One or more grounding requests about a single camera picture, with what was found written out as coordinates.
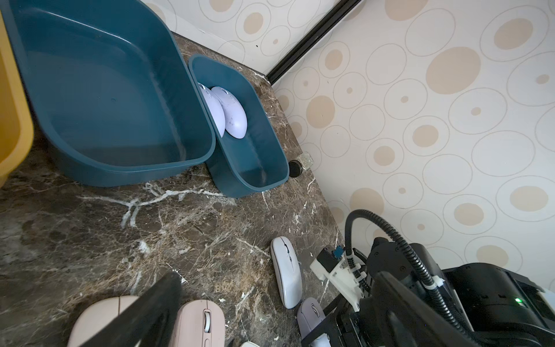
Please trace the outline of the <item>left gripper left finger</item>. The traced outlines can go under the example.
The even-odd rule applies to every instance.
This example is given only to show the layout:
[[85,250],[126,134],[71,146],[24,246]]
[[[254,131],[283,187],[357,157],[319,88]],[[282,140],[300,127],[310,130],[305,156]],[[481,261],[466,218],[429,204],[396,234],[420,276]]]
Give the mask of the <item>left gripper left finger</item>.
[[125,309],[83,346],[169,346],[182,284],[175,272],[166,273],[155,285]]

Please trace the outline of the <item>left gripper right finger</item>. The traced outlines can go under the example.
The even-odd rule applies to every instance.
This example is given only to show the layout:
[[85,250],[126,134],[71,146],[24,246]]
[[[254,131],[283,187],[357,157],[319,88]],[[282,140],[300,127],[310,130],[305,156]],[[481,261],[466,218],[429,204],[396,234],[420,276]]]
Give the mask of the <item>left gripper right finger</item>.
[[371,302],[386,346],[476,345],[389,273],[374,277]]

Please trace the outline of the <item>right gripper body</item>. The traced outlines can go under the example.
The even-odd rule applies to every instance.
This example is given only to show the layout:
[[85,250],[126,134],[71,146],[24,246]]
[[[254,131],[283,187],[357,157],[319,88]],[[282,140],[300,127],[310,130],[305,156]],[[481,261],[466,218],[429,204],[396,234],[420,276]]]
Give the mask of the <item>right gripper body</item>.
[[338,294],[323,309],[325,318],[306,337],[302,338],[302,346],[310,346],[321,335],[329,338],[331,346],[377,346],[377,335],[370,328],[371,298],[361,300],[359,312],[355,312],[348,300]]

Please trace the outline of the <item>purple mouse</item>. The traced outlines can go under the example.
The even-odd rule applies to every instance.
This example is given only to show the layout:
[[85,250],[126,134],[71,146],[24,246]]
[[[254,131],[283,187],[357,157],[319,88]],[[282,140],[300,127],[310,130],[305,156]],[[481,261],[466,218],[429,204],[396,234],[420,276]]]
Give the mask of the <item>purple mouse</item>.
[[305,299],[297,312],[301,338],[306,338],[324,319],[325,313],[319,302],[312,297]]
[[198,85],[201,90],[201,94],[205,99],[205,103],[208,106],[210,115],[215,122],[218,134],[220,137],[223,137],[225,134],[225,113],[221,102],[211,89],[207,88],[202,83],[198,83]]
[[225,131],[236,139],[243,139],[247,134],[247,115],[238,99],[221,87],[213,87],[212,93],[221,103],[225,116]]

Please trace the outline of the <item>white mouse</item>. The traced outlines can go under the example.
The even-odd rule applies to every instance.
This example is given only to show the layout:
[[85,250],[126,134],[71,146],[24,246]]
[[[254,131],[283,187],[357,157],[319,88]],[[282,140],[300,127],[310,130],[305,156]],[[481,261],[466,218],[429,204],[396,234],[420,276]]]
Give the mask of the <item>white mouse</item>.
[[286,309],[293,309],[303,294],[301,269],[293,244],[287,237],[276,237],[271,243],[271,255],[280,298]]

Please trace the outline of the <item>teal storage box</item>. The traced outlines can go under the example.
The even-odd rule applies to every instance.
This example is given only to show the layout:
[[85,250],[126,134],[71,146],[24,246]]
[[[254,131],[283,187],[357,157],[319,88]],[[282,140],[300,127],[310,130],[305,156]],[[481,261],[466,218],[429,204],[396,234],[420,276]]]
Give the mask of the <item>teal storage box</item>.
[[234,68],[201,54],[188,59],[188,68],[195,82],[226,89],[246,111],[245,138],[215,136],[215,150],[206,160],[215,186],[227,197],[242,198],[287,182],[287,158],[248,79]]
[[215,132],[165,23],[141,1],[3,1],[24,87],[56,167],[94,187],[204,163]]

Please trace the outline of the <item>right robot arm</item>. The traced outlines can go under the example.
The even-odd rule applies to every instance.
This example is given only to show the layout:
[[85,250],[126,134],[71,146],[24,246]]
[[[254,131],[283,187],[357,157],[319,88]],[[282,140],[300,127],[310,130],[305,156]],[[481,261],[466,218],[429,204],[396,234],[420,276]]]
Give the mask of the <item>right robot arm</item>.
[[[439,291],[449,310],[461,325],[475,333],[485,346],[554,346],[554,294],[548,294],[528,278],[488,263],[471,263],[440,270],[431,254],[421,244],[410,244],[432,276],[444,280]],[[362,271],[377,275],[380,271],[393,275],[400,284],[428,304],[432,300],[399,246],[386,238],[374,239],[368,256],[356,248],[355,259],[362,260]],[[320,277],[346,277],[352,273],[340,259],[344,249],[324,248],[311,264]],[[380,332],[376,305],[361,298],[358,312],[339,294],[322,309],[315,298],[303,301],[297,321],[302,346],[386,346]],[[395,315],[388,320],[397,338],[396,346],[418,346]]]

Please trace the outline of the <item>yellow storage box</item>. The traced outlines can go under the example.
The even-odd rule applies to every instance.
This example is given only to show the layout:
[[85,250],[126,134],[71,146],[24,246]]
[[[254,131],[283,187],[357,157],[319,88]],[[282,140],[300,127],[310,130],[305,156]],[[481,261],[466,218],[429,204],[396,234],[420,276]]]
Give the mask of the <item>yellow storage box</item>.
[[17,62],[1,21],[1,184],[26,159],[34,128]]

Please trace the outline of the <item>pink mouse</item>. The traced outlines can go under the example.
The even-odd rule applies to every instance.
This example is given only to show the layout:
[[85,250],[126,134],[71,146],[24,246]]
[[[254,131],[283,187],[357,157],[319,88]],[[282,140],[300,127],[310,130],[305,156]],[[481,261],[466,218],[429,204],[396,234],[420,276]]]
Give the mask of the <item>pink mouse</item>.
[[225,346],[225,316],[210,300],[195,300],[178,311],[169,346]]
[[68,346],[81,346],[131,306],[138,296],[117,296],[89,306],[77,319]]

